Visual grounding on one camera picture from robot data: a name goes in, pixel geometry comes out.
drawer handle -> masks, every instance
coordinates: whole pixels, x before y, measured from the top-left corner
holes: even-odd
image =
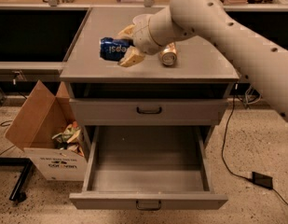
[[[157,207],[141,207],[140,201],[136,201],[136,209],[139,211],[158,211],[161,209],[161,200],[158,201]]]
[[[140,107],[137,107],[136,111],[140,115],[158,115],[162,112],[162,108],[159,107],[158,109],[148,110],[148,109],[141,109]]]

speckled floor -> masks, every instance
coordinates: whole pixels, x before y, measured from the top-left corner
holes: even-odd
[[[0,107],[0,123],[14,119],[19,107]],[[288,206],[272,190],[256,187],[231,175],[221,159],[227,110],[213,131],[206,149],[216,193],[226,194],[228,202],[216,211],[113,211],[76,210],[70,192],[79,192],[82,182],[47,181],[37,171],[30,174],[25,191],[27,200],[15,205],[9,195],[20,168],[0,167],[0,223],[281,223],[288,224]],[[0,153],[11,144],[0,127]],[[13,147],[2,157],[24,157]],[[238,103],[229,123],[226,162],[239,175],[251,171],[272,175],[275,189],[288,202],[288,125],[267,105],[246,110]]]

closed drawer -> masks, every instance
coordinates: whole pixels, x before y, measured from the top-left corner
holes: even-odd
[[[96,127],[79,209],[218,209],[198,127]]]
[[[84,125],[216,125],[226,99],[211,100],[92,100],[70,101]]]

open drawer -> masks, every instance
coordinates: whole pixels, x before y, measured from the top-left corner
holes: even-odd
[[[95,127],[78,209],[218,209],[199,127]]]

cabinet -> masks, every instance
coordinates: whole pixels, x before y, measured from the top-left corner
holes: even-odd
[[[218,209],[205,147],[238,80],[200,37],[177,43],[175,66],[148,56],[123,68],[99,58],[99,41],[161,7],[94,7],[61,80],[90,150],[80,209]]]

